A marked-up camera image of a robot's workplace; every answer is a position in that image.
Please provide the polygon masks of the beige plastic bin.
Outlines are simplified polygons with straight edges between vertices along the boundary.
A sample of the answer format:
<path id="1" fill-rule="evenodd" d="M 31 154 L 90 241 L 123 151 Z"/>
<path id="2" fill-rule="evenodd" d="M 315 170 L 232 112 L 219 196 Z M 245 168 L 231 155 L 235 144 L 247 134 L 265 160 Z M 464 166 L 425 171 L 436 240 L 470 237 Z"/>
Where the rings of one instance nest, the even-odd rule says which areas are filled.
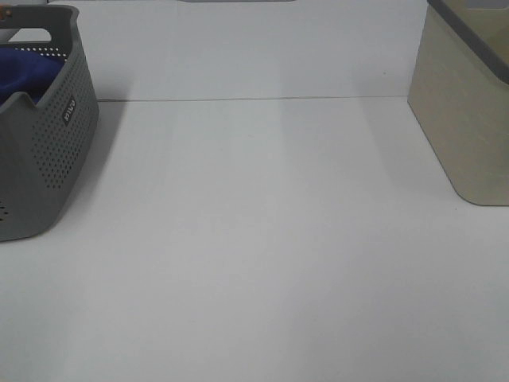
<path id="1" fill-rule="evenodd" d="M 408 104 L 455 192 L 506 206 L 506 1 L 428 3 Z"/>

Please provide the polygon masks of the blue microfibre towel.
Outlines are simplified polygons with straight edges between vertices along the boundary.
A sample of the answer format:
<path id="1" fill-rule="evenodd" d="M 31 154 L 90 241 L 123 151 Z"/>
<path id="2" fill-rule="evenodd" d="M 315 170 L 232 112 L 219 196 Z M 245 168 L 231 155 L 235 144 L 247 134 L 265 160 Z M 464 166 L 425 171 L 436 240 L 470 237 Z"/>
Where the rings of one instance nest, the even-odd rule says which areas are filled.
<path id="1" fill-rule="evenodd" d="M 1 105 L 24 92 L 37 104 L 64 67 L 59 57 L 14 48 L 1 48 Z"/>

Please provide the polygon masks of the grey perforated plastic basket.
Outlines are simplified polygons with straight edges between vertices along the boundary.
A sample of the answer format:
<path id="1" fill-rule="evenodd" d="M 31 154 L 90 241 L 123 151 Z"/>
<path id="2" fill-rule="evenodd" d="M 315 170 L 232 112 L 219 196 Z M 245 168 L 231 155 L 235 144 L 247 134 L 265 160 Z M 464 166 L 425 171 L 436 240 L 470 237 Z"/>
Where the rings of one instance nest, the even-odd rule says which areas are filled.
<path id="1" fill-rule="evenodd" d="M 56 221 L 83 167 L 99 106 L 72 6 L 1 8 L 2 29 L 43 29 L 47 41 L 7 41 L 59 57 L 64 67 L 41 100 L 24 92 L 1 105 L 1 240 L 41 234 Z"/>

